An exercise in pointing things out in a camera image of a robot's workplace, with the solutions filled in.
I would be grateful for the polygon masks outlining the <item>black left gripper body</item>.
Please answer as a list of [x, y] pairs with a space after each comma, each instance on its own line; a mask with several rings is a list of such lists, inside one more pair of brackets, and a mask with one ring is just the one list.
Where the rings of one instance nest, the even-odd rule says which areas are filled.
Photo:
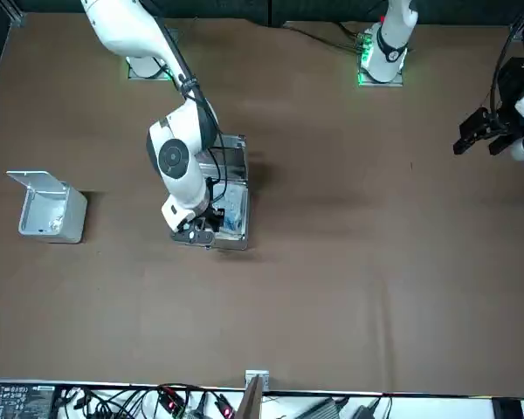
[[511, 57], [502, 66], [496, 87], [499, 98], [492, 111], [493, 125], [500, 134], [511, 134], [521, 125], [515, 104], [524, 89], [524, 58]]

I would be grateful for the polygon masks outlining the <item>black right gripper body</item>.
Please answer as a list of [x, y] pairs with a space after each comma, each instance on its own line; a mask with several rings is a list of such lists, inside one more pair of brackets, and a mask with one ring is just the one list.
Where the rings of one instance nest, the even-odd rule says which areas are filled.
[[209, 207], [191, 221], [180, 223], [171, 238], [182, 244], [213, 244], [223, 224], [224, 209]]

